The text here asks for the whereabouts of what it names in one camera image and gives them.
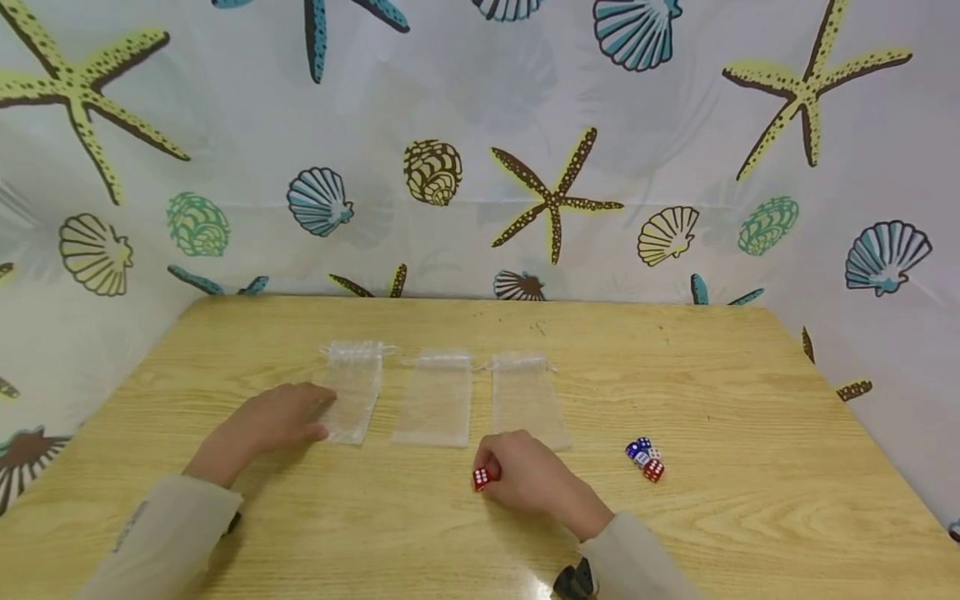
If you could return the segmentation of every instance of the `red die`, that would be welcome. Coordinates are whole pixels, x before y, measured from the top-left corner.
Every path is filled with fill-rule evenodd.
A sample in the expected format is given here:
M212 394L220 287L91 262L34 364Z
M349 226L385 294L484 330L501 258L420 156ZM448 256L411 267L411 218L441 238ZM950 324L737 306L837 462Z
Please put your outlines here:
M643 476L657 483L663 476L663 463L655 458L650 459L650 462L643 468Z
M480 492L490 483L490 476L485 468L479 468L473 472L473 490Z

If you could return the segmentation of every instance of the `wood grain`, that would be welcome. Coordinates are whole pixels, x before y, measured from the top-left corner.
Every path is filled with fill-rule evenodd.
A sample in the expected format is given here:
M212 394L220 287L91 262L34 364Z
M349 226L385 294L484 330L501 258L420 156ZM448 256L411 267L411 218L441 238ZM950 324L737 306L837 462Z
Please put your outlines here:
M715 598L955 598L960 556L770 312L751 307L477 300L211 298L194 304L0 519L4 598L69 597L139 498L245 398L321 380L317 347L379 339L387 359L362 447L319 444L245 473L244 520L203 598L547 598L577 559L542 520L487 505L472 449L390 444L423 347L479 364L539 349L574 441L563 454L642 518ZM491 422L476 374L470 443ZM648 435L647 482L623 446Z

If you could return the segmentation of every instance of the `shower curtain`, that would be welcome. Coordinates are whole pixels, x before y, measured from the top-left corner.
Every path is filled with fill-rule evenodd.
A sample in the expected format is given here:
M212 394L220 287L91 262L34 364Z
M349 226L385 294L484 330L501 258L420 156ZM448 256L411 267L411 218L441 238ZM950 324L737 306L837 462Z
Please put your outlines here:
M190 302L317 294L767 306L960 516L960 4L0 16L0 514Z

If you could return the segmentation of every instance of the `gray sleeve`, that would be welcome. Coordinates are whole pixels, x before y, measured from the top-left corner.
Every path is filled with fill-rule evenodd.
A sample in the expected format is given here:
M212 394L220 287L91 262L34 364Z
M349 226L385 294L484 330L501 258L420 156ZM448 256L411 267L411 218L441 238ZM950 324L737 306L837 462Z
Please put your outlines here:
M581 544L580 551L590 562L600 600L705 598L635 516L618 514L599 536Z
M140 502L76 600L175 600L206 570L243 498L171 475Z

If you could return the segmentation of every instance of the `black object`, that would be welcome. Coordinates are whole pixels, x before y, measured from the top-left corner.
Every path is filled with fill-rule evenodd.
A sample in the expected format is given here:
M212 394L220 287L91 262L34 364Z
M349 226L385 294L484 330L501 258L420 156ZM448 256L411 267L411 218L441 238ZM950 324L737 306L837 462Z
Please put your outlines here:
M240 514L240 511L234 513L233 518L230 520L230 525L227 526L227 532L224 534L224 536L228 536L233 533L233 530L236 529L237 525L240 524L241 518L243 518L243 515Z
M588 600L596 591L590 562L581 559L577 568L572 564L564 567L553 583L553 590L562 600Z

